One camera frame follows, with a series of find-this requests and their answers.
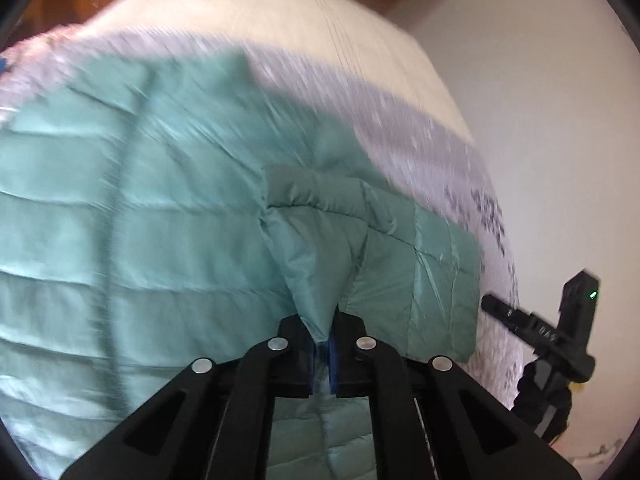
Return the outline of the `teal quilted down jacket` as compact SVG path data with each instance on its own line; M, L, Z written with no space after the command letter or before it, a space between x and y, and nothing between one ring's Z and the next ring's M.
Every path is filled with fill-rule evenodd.
M100 56L1 127L1 419L42 478L289 315L464 362L478 300L475 237L241 53Z

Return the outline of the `grey leaf-patterned bed quilt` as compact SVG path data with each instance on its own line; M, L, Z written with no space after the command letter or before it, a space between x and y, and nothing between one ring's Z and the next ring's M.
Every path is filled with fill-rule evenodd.
M35 38L9 50L1 79L1 127L25 102L68 81L100 56L186 60L241 53L258 84L336 118L352 132L370 161L400 192L466 232L480 248L480 293L518 294L501 209L474 146L430 114L344 70L280 48L224 37L114 32L81 39ZM514 400L521 348L477 311L476 347L462 362L501 402Z

